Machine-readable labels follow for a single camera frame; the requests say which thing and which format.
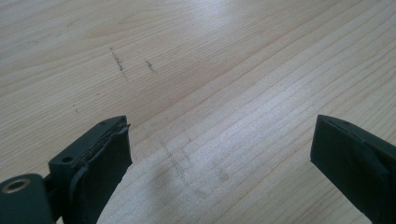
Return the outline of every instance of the black clamp jaw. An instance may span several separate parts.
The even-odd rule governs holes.
[[[373,223],[396,223],[396,147],[347,121],[318,116],[311,161]]]
[[[104,120],[49,162],[0,184],[0,223],[96,223],[132,164],[125,116]]]

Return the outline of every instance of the pencil mark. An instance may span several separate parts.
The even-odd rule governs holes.
[[[114,58],[114,60],[116,61],[117,65],[119,66],[119,69],[120,69],[122,75],[124,76],[124,78],[125,78],[126,80],[128,80],[128,78],[126,78],[126,76],[125,76],[125,73],[123,72],[123,70],[124,70],[124,67],[123,67],[123,65],[122,65],[123,60],[120,59],[119,56],[117,56],[117,54],[116,54],[115,52],[111,52],[111,53],[113,54],[113,58]]]
[[[32,47],[35,44],[38,44],[38,40],[28,40],[22,44],[19,44],[18,47],[21,49],[27,49],[27,48]]]
[[[152,63],[150,63],[148,60],[146,60],[146,64],[148,65],[148,69],[153,72],[153,73],[157,73],[157,71],[154,70],[154,68],[152,67]]]
[[[70,21],[67,23],[67,27],[72,26],[75,22],[81,21],[81,18],[76,19],[75,21]]]
[[[75,106],[75,105],[73,105],[73,108],[75,108],[75,110],[76,110],[76,113],[78,113],[78,109],[76,108],[76,106]]]

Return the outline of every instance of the black plastic jaw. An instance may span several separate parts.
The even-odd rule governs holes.
[[[318,116],[311,161],[374,223],[396,223],[396,147],[341,119]]]
[[[96,223],[132,164],[126,117],[104,120],[49,162],[0,184],[0,223]]]

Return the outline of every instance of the wooden surface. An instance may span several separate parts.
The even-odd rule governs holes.
[[[127,115],[99,223],[370,223],[309,161],[317,114],[396,145],[396,2],[0,2],[0,179]]]

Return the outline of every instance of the screw hole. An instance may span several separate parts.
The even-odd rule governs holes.
[[[62,159],[63,162],[70,162],[73,160],[73,157],[65,157]]]
[[[8,183],[5,187],[3,187],[2,191],[4,193],[14,193],[26,188],[26,186],[28,186],[29,184],[29,179],[17,179]]]

